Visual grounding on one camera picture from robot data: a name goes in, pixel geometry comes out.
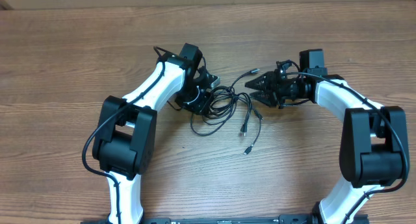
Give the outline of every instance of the wooden table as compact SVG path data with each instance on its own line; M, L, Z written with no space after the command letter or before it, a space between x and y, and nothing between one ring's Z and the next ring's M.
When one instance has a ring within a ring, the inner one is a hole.
M158 45L198 45L222 84L242 72L323 48L330 73L373 101L399 105L416 156L416 3L102 8L0 12L0 222L79 223L109 213L107 181L87 172L81 148L103 100L153 71ZM244 79L236 89L243 88ZM267 108L255 137L239 136L244 108L199 137L190 113L158 116L155 154L142 178L147 217L221 218L309 212L341 173L341 123L308 103ZM95 168L98 162L88 153ZM399 192L361 210L374 223L416 222L415 164Z

